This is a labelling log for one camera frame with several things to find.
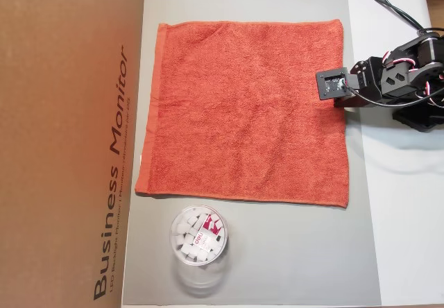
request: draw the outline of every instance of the gray mat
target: gray mat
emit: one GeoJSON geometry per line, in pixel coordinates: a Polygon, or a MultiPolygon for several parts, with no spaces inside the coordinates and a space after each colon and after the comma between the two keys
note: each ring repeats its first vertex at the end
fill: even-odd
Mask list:
{"type": "MultiPolygon", "coordinates": [[[[351,66],[347,0],[145,0],[133,191],[145,137],[160,22],[306,22],[336,18],[344,26],[344,64],[351,66]]],[[[347,209],[185,197],[154,199],[133,192],[123,303],[380,305],[358,114],[348,114],[346,138],[350,161],[347,209]],[[174,216],[196,204],[216,208],[230,229],[230,268],[219,286],[199,296],[190,295],[180,285],[169,243],[174,216]],[[251,223],[256,227],[253,233],[251,223]]]]}

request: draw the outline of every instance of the cardboard box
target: cardboard box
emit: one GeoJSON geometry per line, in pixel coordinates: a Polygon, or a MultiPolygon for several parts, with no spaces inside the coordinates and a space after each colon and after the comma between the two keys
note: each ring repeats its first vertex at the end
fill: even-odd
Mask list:
{"type": "Polygon", "coordinates": [[[144,0],[0,2],[0,307],[120,307],[144,0]]]}

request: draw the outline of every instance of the label sticker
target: label sticker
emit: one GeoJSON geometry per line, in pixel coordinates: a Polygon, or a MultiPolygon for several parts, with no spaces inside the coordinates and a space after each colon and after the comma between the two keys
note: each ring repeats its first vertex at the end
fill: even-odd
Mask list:
{"type": "Polygon", "coordinates": [[[214,240],[208,234],[199,231],[194,238],[194,245],[198,246],[200,249],[205,250],[207,253],[211,251],[211,242],[214,240]]]}
{"type": "Polygon", "coordinates": [[[211,215],[207,216],[205,222],[202,225],[202,228],[209,230],[214,235],[217,235],[219,233],[219,230],[221,230],[220,228],[217,229],[216,225],[214,224],[214,221],[211,219],[211,215]]]}

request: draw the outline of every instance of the orange towel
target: orange towel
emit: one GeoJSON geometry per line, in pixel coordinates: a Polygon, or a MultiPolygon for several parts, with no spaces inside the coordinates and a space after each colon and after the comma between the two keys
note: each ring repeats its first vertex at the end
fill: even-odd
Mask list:
{"type": "Polygon", "coordinates": [[[339,20],[161,24],[136,191],[346,207],[342,52],[339,20]]]}

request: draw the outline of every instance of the white cube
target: white cube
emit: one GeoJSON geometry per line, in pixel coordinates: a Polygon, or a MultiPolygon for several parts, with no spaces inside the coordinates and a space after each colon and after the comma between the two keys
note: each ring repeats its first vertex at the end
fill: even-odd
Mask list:
{"type": "Polygon", "coordinates": [[[221,251],[222,247],[221,246],[213,246],[213,253],[215,255],[219,254],[219,252],[221,251]]]}
{"type": "Polygon", "coordinates": [[[188,244],[193,244],[193,240],[194,240],[194,236],[193,235],[191,235],[191,234],[187,234],[187,235],[185,235],[185,243],[188,243],[188,244]]]}
{"type": "Polygon", "coordinates": [[[180,251],[183,252],[186,255],[189,254],[190,250],[191,250],[191,245],[189,245],[188,243],[184,243],[182,248],[180,249],[180,251]]]}
{"type": "Polygon", "coordinates": [[[207,256],[208,256],[208,253],[205,250],[201,249],[197,254],[197,260],[199,262],[204,262],[207,260],[207,256]]]}
{"type": "Polygon", "coordinates": [[[198,207],[196,209],[193,210],[192,215],[195,216],[196,218],[199,216],[199,214],[202,213],[202,210],[198,207]]]}
{"type": "Polygon", "coordinates": [[[222,228],[222,220],[218,220],[218,221],[216,221],[216,223],[215,223],[215,225],[216,225],[216,228],[218,229],[218,230],[220,230],[221,228],[222,228]]]}
{"type": "Polygon", "coordinates": [[[198,246],[191,246],[191,248],[189,249],[188,252],[188,256],[190,256],[191,258],[195,258],[197,256],[197,254],[199,253],[200,248],[198,246]]]}
{"type": "Polygon", "coordinates": [[[189,234],[193,235],[194,237],[197,235],[198,230],[194,227],[191,227],[188,231],[189,234]]]}
{"type": "Polygon", "coordinates": [[[188,219],[188,223],[190,226],[194,225],[197,222],[197,216],[192,216],[190,219],[188,219]]]}
{"type": "Polygon", "coordinates": [[[199,217],[199,220],[197,220],[197,222],[194,224],[193,228],[200,230],[204,221],[205,221],[205,217],[203,217],[203,218],[199,217]]]}
{"type": "Polygon", "coordinates": [[[186,212],[183,214],[182,221],[187,222],[188,219],[190,219],[193,215],[194,215],[193,210],[192,210],[192,209],[189,209],[188,211],[186,211],[186,212]]]}
{"type": "Polygon", "coordinates": [[[191,225],[189,223],[179,223],[176,229],[178,234],[187,234],[191,225]]]}
{"type": "Polygon", "coordinates": [[[213,253],[212,251],[210,251],[210,252],[208,253],[207,259],[208,259],[209,261],[212,261],[215,257],[216,257],[216,254],[213,253]]]}
{"type": "Polygon", "coordinates": [[[211,220],[213,220],[214,222],[216,222],[216,221],[218,221],[220,218],[219,218],[219,216],[217,215],[217,214],[212,214],[211,215],[211,220]]]}
{"type": "Polygon", "coordinates": [[[176,235],[176,245],[181,246],[185,242],[183,235],[176,235]]]}

